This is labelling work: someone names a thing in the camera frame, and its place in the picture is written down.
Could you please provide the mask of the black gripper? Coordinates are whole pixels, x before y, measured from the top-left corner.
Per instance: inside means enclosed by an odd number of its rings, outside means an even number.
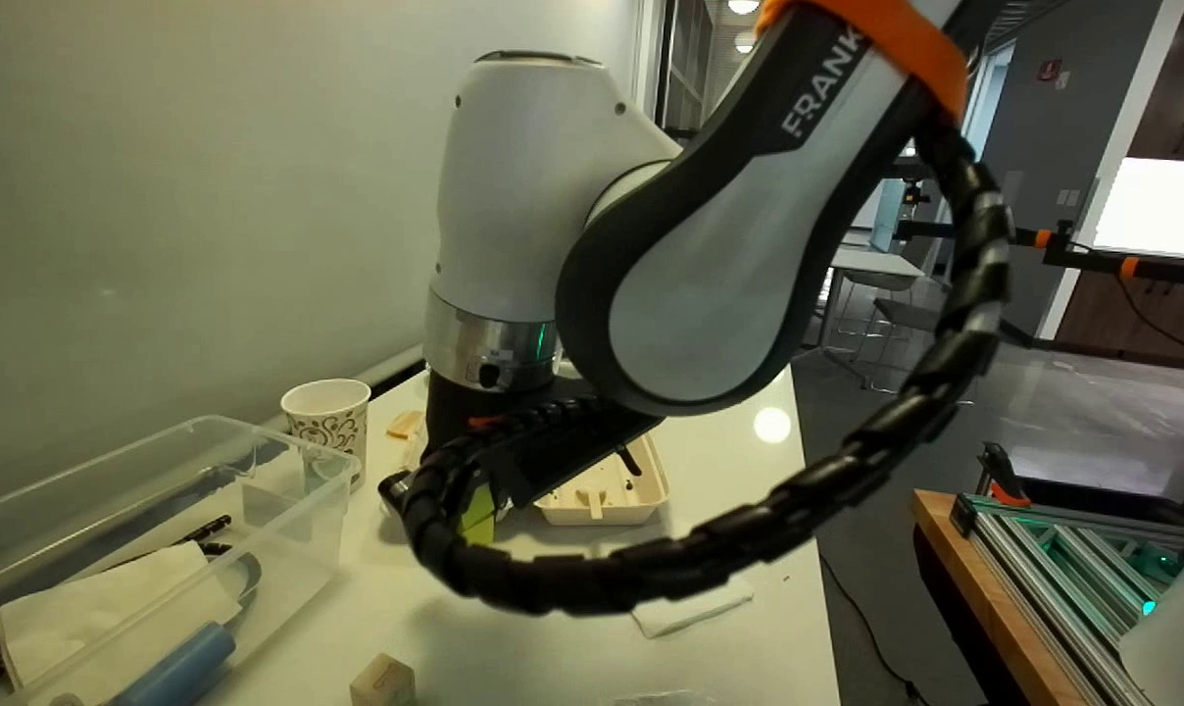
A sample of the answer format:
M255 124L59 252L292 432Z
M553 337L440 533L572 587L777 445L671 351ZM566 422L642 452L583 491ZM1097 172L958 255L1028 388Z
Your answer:
M599 400L579 381L475 392L430 376L421 493L457 512L487 481L493 498L535 506L651 426L657 417Z

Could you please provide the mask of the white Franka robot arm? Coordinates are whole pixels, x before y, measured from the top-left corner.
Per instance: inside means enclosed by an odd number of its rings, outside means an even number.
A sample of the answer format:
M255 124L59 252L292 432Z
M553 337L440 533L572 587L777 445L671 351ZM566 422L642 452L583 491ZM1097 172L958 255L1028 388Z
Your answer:
M932 350L841 456L892 465L995 350L1008 209L958 132L1006 0L768 0L675 141L583 55L489 51L457 91L429 298L430 465L529 506L666 417L764 388L859 204L915 145L958 217Z

